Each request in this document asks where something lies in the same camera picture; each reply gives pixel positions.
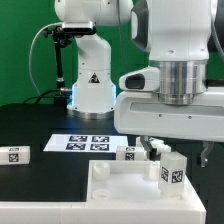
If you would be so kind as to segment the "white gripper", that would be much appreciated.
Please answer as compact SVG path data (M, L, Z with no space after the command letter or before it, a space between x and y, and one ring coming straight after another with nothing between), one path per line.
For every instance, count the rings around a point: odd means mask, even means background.
M160 103L152 92L124 91L117 98L114 126L119 133L141 136L151 161L156 150L148 136L203 140L200 165L205 168L213 142L224 142L224 89L208 89L184 106Z

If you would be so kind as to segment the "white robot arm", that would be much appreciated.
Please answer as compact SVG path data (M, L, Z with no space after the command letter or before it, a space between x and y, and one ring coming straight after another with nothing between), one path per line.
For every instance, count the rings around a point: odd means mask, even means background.
M62 32L77 43L69 110L114 115L120 133L224 142L224 80L207 78L224 0L55 0ZM101 26L128 24L131 69L112 83Z

